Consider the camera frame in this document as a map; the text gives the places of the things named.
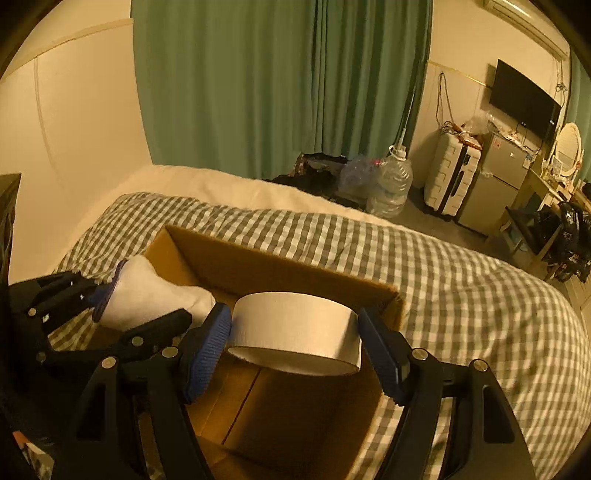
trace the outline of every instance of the desk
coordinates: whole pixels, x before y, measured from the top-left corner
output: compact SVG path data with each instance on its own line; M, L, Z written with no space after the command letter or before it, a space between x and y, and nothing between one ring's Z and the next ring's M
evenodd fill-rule
M542 179L533 170L528 170L527 175L525 176L525 179L523 181L523 184L521 185L521 188L519 189L519 192L517 193L517 196L515 197L513 204L511 205L511 208L513 208L513 209L523 208L530 201L531 197L534 194L536 194L537 196L539 196L542 199L542 203L540 205L540 208L538 208L538 210L540 210L544 205L548 205L554 213L556 213L558 216L560 216L560 208L559 208L558 204L563 201L563 198L560 196L559 192L564 194L564 196L567 199L571 198L570 192L568 192L566 189L562 188L559 185L553 186L549 182L547 182L546 180ZM491 240L491 238L496 234L497 231L501 235L506 235L505 231L511 226L511 223L512 223L512 220L509 217L509 214L507 213L507 211L505 210L503 212L503 214L501 215L499 222L497 223L496 229L493 230L493 232L488 236L486 241L489 242ZM546 242L546 244L542 247L540 252L529 263L528 267L525 269L526 271L531 272L539 263L541 263L543 261L543 258L545 257L546 253L548 253L548 251L552 247L552 244L554 243L554 241L558 237L558 234L560 233L560 229L561 229L561 226L559 226L556 229L556 231L552 234L552 236L550 237L548 242ZM521 246L522 242L523 242L523 237L511 249L511 255L514 255L517 252L517 250ZM558 266L559 265L555 265L548 271L548 273L544 277L544 281L547 281L554 276L554 274L558 270Z

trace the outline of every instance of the bed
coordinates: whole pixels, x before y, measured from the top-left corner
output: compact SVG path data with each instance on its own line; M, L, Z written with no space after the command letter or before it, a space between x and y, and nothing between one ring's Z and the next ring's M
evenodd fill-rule
M148 166L105 195L72 232L58 270L109 281L164 224L396 286L401 331L442 361L486 359L524 432L538 478L550 479L591 422L591 355L583 323L548 284L500 260L291 187L217 171ZM51 337L85 348L89 312ZM451 404L428 467L437 478ZM401 409L382 397L350 478L374 478Z

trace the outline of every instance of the white suitcase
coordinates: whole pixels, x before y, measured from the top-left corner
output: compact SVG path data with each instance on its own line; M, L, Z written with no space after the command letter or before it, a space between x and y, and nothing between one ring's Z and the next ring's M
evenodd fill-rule
M462 204L480 160L480 151L457 136L439 138L425 183L425 203L441 215L454 216Z

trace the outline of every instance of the electrical wire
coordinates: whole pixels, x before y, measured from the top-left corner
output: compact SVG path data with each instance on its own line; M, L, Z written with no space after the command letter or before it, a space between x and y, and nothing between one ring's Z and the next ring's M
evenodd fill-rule
M556 77L557 77L558 83L556 84L556 89L554 91L554 96L552 98L554 100L556 100L556 95L560 92L560 98L561 98L560 109L562 110L562 107L564 107L564 104L566 103L566 92L569 91L569 88L564 84L563 63L561 61L558 61L557 59L554 59L554 62L556 64Z
M442 134L459 135L459 133L456 131L456 129L453 128L453 123L451 123L449 120L444 122L439 130L441 131Z
M514 135L517 137L517 141L519 141L519 136L517 135L518 128L519 128L519 122L517 122L517 125L515 126L515 133L514 133Z
M441 72L439 74L439 78L437 79L438 88L437 88L437 109L435 110L435 119L437 120L437 124L439 128L444 131L444 129L452 128L455 121L453 120L453 113L452 113L452 104L449 101L449 93L447 91L447 78L445 77L445 72ZM452 119L451 121L443 121L443 98L441 96L441 87L445 89L445 97L447 100L447 110L449 111L449 117Z
M533 148L528 147L527 145L523 145L525 148L527 148L530 152L532 153L540 153L540 150L542 150L542 147L544 146L544 143L542 142L542 145L540 148L538 148L538 150L534 150Z

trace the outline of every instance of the masking tape roll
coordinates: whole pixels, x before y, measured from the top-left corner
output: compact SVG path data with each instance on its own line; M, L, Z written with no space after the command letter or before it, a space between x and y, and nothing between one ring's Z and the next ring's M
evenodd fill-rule
M340 303L312 295L247 295L234 307L228 352L289 373L353 374L361 367L357 315Z

